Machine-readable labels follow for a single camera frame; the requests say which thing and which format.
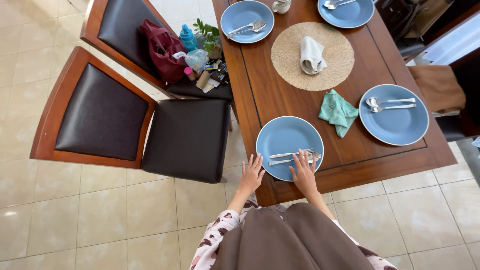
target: plant pot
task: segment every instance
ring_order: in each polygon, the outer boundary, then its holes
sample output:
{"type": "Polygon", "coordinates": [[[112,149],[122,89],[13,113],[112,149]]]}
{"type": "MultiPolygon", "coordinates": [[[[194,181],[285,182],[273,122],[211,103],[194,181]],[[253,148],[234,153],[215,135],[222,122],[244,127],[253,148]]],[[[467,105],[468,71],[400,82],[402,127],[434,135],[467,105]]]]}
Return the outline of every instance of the plant pot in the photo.
{"type": "Polygon", "coordinates": [[[215,60],[222,56],[222,46],[215,44],[213,49],[208,53],[208,58],[215,60]]]}

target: white curtain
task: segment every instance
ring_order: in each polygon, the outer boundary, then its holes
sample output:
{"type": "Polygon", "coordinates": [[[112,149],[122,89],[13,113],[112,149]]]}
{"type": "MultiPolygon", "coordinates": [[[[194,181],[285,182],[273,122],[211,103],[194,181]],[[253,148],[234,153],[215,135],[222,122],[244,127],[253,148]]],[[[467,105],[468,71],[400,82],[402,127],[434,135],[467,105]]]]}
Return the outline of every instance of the white curtain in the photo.
{"type": "Polygon", "coordinates": [[[448,65],[480,47],[480,14],[464,23],[430,48],[423,59],[432,65],[448,65]]]}

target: blue water bottle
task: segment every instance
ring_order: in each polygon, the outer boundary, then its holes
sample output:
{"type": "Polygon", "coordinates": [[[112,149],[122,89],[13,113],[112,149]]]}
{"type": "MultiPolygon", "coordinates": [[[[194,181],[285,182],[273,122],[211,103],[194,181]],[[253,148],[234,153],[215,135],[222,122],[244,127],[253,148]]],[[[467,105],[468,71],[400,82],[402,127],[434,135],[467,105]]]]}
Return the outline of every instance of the blue water bottle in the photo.
{"type": "Polygon", "coordinates": [[[180,39],[182,40],[183,44],[185,44],[185,47],[187,47],[188,52],[198,49],[197,39],[187,25],[181,26],[180,39]]]}

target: brown towel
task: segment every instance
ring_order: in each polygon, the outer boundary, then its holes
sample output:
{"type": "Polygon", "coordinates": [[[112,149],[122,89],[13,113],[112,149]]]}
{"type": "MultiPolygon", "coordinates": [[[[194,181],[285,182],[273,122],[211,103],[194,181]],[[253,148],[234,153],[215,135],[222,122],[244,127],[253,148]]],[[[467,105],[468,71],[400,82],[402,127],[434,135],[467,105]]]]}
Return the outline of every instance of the brown towel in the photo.
{"type": "Polygon", "coordinates": [[[228,232],[212,270],[373,270],[361,250],[325,214],[294,204],[283,220],[252,209],[243,229],[228,232]]]}
{"type": "Polygon", "coordinates": [[[463,110],[467,101],[450,66],[420,65],[408,67],[432,112],[463,110]]]}

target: brown skirt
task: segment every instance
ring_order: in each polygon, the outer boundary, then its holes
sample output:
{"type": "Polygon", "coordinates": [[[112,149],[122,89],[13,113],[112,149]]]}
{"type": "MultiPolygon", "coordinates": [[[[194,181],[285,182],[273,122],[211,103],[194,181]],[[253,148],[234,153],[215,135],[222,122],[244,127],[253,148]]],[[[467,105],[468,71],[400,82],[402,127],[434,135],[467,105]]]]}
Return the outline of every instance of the brown skirt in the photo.
{"type": "Polygon", "coordinates": [[[252,209],[243,229],[225,234],[212,270],[373,270],[365,255],[325,214],[294,204],[283,220],[252,209]]]}

